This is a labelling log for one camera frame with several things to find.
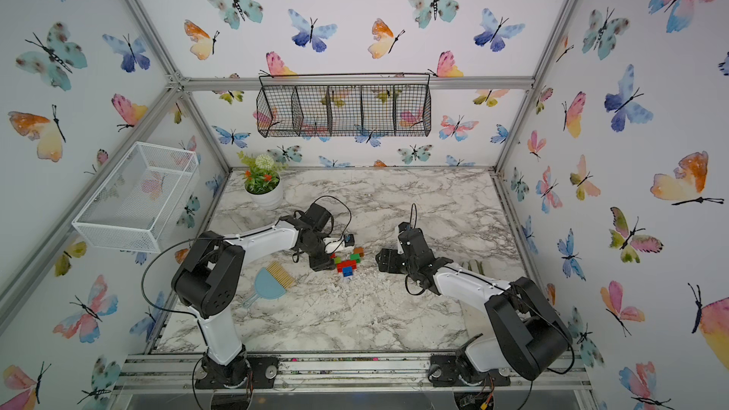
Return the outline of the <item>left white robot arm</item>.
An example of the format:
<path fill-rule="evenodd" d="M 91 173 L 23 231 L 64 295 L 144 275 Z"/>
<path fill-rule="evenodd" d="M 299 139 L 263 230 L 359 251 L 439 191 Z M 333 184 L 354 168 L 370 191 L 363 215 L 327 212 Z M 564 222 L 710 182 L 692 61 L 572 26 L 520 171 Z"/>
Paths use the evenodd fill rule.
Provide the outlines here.
<path fill-rule="evenodd" d="M 312 271 L 330 271 L 335 264 L 325 239 L 332 232 L 333 215 L 313 203 L 307 211 L 282 216 L 269 226 L 228 237 L 208 231 L 195 241 L 171 286 L 197 318 L 209 362 L 229 366 L 244 350 L 229 310 L 243 266 L 292 251 L 305 254 Z"/>

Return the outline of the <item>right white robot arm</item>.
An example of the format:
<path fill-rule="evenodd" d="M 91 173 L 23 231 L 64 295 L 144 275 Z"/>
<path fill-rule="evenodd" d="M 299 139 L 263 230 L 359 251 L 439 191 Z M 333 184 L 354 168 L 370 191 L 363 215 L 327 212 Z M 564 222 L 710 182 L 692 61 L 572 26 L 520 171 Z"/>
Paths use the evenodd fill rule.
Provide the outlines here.
<path fill-rule="evenodd" d="M 567 327 L 533 280 L 499 280 L 438 257 L 423 230 L 408 222 L 399 225 L 397 240 L 397 248 L 376 254 L 379 271 L 402 274 L 421 292 L 456 299 L 490 323 L 491 338 L 478 334 L 457 350 L 461 381 L 479 383 L 509 368 L 532 382 L 562 354 L 574 353 Z"/>

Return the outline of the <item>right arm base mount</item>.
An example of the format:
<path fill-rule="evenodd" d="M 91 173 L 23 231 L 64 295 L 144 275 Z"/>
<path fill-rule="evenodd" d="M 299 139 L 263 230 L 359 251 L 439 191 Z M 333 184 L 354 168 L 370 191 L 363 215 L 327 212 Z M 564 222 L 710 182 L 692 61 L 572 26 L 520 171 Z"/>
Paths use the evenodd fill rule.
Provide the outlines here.
<path fill-rule="evenodd" d="M 431 355 L 426 377 L 434 387 L 508 386 L 508 366 L 497 339 L 478 334 L 452 353 Z"/>

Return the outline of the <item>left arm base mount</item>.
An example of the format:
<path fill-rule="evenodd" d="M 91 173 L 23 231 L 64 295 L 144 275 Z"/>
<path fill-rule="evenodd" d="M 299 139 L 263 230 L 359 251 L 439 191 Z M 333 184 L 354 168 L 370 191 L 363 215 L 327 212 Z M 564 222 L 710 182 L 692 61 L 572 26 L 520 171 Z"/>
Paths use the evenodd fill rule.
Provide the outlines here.
<path fill-rule="evenodd" d="M 196 389 L 203 390 L 273 389 L 279 366 L 277 356 L 250 355 L 245 347 L 229 364 L 217 363 L 212 354 L 206 352 L 195 372 L 193 384 Z"/>

